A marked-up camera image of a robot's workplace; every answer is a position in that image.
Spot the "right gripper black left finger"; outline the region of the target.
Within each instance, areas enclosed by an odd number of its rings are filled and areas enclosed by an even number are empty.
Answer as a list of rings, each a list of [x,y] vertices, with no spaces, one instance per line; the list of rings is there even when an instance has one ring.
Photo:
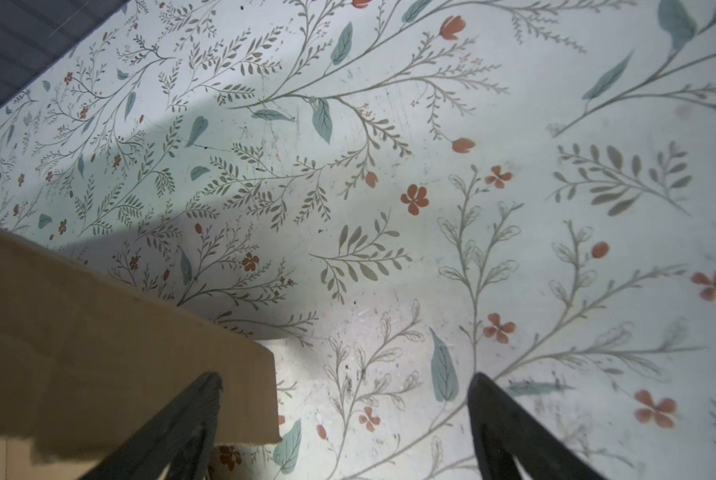
[[[218,430],[222,378],[206,372],[83,477],[202,479]]]

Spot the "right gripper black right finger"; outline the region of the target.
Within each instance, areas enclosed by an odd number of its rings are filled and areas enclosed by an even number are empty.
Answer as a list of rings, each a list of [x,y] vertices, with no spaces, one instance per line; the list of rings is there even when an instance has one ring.
[[[603,479],[487,375],[472,377],[467,406],[484,479]]]

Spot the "brown cardboard box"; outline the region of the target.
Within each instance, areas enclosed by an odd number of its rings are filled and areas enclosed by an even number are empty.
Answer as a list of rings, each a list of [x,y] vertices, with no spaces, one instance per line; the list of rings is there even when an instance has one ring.
[[[0,438],[100,458],[206,372],[217,444],[280,441],[270,350],[0,229]]]

